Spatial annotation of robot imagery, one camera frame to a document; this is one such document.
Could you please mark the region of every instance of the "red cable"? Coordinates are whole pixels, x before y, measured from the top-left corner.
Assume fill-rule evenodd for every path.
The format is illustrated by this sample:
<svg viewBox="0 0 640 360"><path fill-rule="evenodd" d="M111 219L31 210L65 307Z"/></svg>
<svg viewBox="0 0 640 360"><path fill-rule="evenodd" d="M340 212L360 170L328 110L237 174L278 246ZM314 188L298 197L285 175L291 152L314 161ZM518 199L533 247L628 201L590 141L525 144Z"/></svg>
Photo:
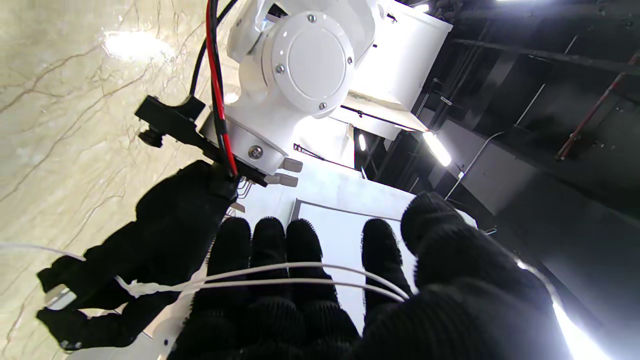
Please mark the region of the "red cable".
<svg viewBox="0 0 640 360"><path fill-rule="evenodd" d="M218 109L218 116L222 121L225 120L225 101L224 96L222 96L222 91L220 90L220 83L218 82L218 71L216 70L216 62L214 60L214 47L213 40L211 36L211 1L207 2L207 15L206 15L206 28L207 28L207 55L209 56L209 68L211 69L211 84L213 87L214 100L216 101L216 107ZM238 175L238 169L236 166L236 159L234 158L234 153L231 150L231 143L229 141L229 134L223 133L222 140L224 142L224 146L227 149L227 158L229 160L229 165L231 166L231 172L234 177Z"/></svg>

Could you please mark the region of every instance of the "white cable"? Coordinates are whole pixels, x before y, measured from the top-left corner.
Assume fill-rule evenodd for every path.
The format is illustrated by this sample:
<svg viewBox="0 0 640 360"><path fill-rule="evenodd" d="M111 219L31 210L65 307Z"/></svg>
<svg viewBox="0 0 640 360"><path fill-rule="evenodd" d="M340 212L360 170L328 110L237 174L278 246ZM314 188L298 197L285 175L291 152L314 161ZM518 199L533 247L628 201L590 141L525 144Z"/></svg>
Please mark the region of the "white cable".
<svg viewBox="0 0 640 360"><path fill-rule="evenodd" d="M42 245L26 244L26 243L0 243L0 249L1 248L11 248L11 247L25 248L25 249L46 250L46 251L55 252L55 253L58 253L58 254L70 256L72 258L76 258L76 259L81 260L81 261L85 261L86 260L85 258L83 258L80 255L75 255L75 254L72 254L72 253L64 251L64 250L58 250L58 249L54 249L54 248L50 248L50 247L46 247L46 246L42 246Z"/></svg>
<svg viewBox="0 0 640 360"><path fill-rule="evenodd" d="M244 270L236 270L236 271L232 271L232 272L225 272L223 274L207 276L207 277L204 277L204 278L201 278L201 279L195 279L195 280L191 280L191 281L188 281L188 282L184 282L182 284L178 284L178 285L172 286L172 288L174 290L165 290L165 291L182 291L180 289L185 289L189 285L198 284L198 283L205 282L205 281L220 280L220 279L224 279L224 278L227 278L227 277L247 275L247 274L253 274L253 273L256 273L256 272L265 272L265 271L278 270L278 269L283 269L283 268L334 268L334 269L339 269L339 270L345 270L345 271L348 271L348 272L354 272L356 274L364 275L364 276L366 276L368 278L371 278L371 279L373 279L375 281L378 281L380 284L385 285L386 287L390 288L391 290L394 290L398 295L402 296L405 299L409 298L409 295L407 295L401 288L397 287L392 282L390 282L390 281L388 281L388 280L386 280L386 279L384 279L384 278L382 278L382 277L380 277L380 276L378 276L376 274L372 274L370 272L348 268L346 266L331 265L331 264L324 264L324 263L315 263L315 262L310 262L310 261L299 262L299 263L282 263L282 264L274 264L274 265L265 265L265 266L258 266L257 268L248 268L248 269L244 269Z"/></svg>
<svg viewBox="0 0 640 360"><path fill-rule="evenodd" d="M118 283L127 290L134 297L139 297L141 295L148 295L150 293L155 293L158 291L184 291L184 290L199 290L199 289L207 289L207 288L229 288L234 286L256 286L256 285L277 285L277 284L323 284L323 285L338 285L338 286L349 286L351 288L360 288L369 291L375 291L381 295L390 297L398 302L404 302L404 299L391 291L384 290L377 286L371 285L361 285L361 284L351 284L350 282L339 282L328 279L267 279L267 280L249 280L249 281L226 281L226 282L214 282L210 284L198 284L196 286L187 286L181 290L176 290L174 288L181 285L176 286L166 286L166 285L158 285L158 284L138 284L135 281L131 284L127 284L122 279L117 279Z"/></svg>
<svg viewBox="0 0 640 360"><path fill-rule="evenodd" d="M1 248L40 249L40 250L46 250L49 252L55 252L57 254L70 256L72 258L76 258L81 261L86 261L84 257L75 255L71 252L58 250L58 249L54 249L54 248L50 248L42 245L27 244L27 243L0 243L0 249ZM215 282L212 284L204 283L205 281L219 280L227 277L254 274L257 272L266 272L270 270L278 270L283 268L335 268L339 270L354 272L354 273L369 277L371 279L374 279L375 281L378 281L381 284L388 286L390 289L398 292L400 296L392 293L391 291L379 288L377 286L351 284L349 282L338 282L338 281L333 281L328 279L304 279L304 278L302 279L267 279L267 280L252 280L252 281ZM402 289L398 288L396 285L392 284L390 281L383 279L382 277L376 274L348 268L346 266L314 263L314 262L282 263L282 264L259 266L257 268L249 268L249 269L237 270L237 271L227 272L227 273L218 274L218 275L207 276L202 279L196 279L196 280L184 282L182 284L178 284L175 286L160 285L154 282L148 283L148 284L137 283L135 280L131 284L127 284L119 276L116 277L116 281L118 282L118 284L122 286L123 289L127 290L133 297L136 297L136 298L141 295L148 295L148 294L156 293L159 291L184 291L184 290L199 290L199 289L206 289L206 288L228 288L233 286L256 286L256 285L270 285L270 284L325 284L325 285L349 286L352 288L360 288L364 290L375 291L376 293L390 297L398 302L403 302L405 299L409 298L409 296Z"/></svg>

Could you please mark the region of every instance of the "glove finger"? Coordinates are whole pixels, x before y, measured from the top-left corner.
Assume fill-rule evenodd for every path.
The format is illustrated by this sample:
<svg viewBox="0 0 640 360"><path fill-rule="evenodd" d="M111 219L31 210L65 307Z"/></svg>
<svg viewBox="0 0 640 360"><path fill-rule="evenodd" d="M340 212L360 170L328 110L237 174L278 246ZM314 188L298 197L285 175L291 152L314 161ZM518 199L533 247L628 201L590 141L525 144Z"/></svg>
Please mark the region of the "glove finger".
<svg viewBox="0 0 640 360"><path fill-rule="evenodd" d="M282 264L287 261L287 249L282 223L274 217L266 217L258 222L252 239L251 267ZM270 270L249 274L248 280L286 279L287 269ZM253 286L252 293L256 297L276 296L289 299L291 286L260 285Z"/></svg>
<svg viewBox="0 0 640 360"><path fill-rule="evenodd" d="M402 257L396 243L396 237L389 224L378 218L367 221L362 229L362 265L364 270L374 273L392 284L401 288L405 293L411 293L409 283L402 271ZM389 291L388 287L378 281L367 278L368 285L377 286ZM397 305L397 302L373 291L365 291L365 328L374 323L381 314L389 309L382 310L381 306Z"/></svg>
<svg viewBox="0 0 640 360"><path fill-rule="evenodd" d="M418 288L467 277L514 291L514 284L522 282L521 272L509 254L466 224L437 194L420 194L411 201L401 230L407 248L418 259ZM527 284L525 288L537 291L539 286Z"/></svg>
<svg viewBox="0 0 640 360"><path fill-rule="evenodd" d="M243 218L228 218L220 226L207 259L207 276L248 268L251 254L251 228ZM227 277L212 282L243 281L246 275ZM249 298L245 286L198 290L193 297L192 313L217 309L239 309Z"/></svg>
<svg viewBox="0 0 640 360"><path fill-rule="evenodd" d="M291 222L287 227L287 260L297 262L322 262L320 240L311 223L305 219ZM332 280L322 268L292 268L291 277ZM338 296L333 285L295 284L292 287L294 302L301 306L307 302L321 300L338 304Z"/></svg>

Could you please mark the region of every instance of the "red pipe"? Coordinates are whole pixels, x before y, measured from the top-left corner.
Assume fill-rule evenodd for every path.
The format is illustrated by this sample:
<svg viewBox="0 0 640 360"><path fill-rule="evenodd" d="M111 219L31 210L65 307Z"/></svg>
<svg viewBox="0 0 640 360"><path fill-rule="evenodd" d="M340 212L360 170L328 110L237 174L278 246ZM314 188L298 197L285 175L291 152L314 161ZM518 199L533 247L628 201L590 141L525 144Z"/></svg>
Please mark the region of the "red pipe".
<svg viewBox="0 0 640 360"><path fill-rule="evenodd" d="M633 57L631 57L631 60L629 60L628 64L635 65L638 57L640 57L640 51L636 52L633 55ZM613 81L613 83L609 85L609 88L607 89L607 91L605 91L604 94L600 97L600 100L598 100L598 102L596 102L593 108L589 110L587 117L585 117L584 120L580 123L580 125L578 125L578 127L575 128L575 131L569 136L569 139L567 139L567 141L564 143L560 151L558 151L558 153L556 154L557 161L562 161L567 157L567 155L569 155L569 151L573 147L575 141L578 139L578 135L580 135L580 132L582 131L582 129L584 129L587 123L591 121L594 115L596 115L596 112L598 111L598 109L600 109L600 107L605 102L605 100L607 100L611 95L611 93L613 93L613 90L615 90L618 87L618 85L620 84L622 79L625 77L625 75L627 74L624 72L621 72L620 74L618 74L618 76L616 76L616 79Z"/></svg>

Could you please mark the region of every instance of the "ceiling beam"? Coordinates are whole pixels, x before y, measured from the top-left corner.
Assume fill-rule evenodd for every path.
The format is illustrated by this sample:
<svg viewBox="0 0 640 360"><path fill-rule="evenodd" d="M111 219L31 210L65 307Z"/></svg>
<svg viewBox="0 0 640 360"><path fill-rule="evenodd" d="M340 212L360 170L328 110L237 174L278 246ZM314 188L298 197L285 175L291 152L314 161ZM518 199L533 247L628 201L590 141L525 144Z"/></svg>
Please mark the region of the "ceiling beam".
<svg viewBox="0 0 640 360"><path fill-rule="evenodd" d="M503 19L503 18L591 18L631 19L640 16L640 4L582 4L582 5L536 5L504 4L493 9L448 12L445 19Z"/></svg>
<svg viewBox="0 0 640 360"><path fill-rule="evenodd" d="M528 54L533 56L539 56L541 58L553 59L558 61L566 61L569 63L584 65L588 67L595 67L598 69L613 71L616 73L624 72L627 75L640 76L640 66L629 65L627 63L618 63L618 62L609 61L609 60L591 59L591 58L587 58L585 56L579 56L579 55L550 53L548 51L525 49L523 47L492 44L489 42L482 42L482 41L454 39L453 42L457 42L459 44L465 44L465 45L478 45L482 47L487 47L489 49L497 49L502 51L508 51L511 53Z"/></svg>

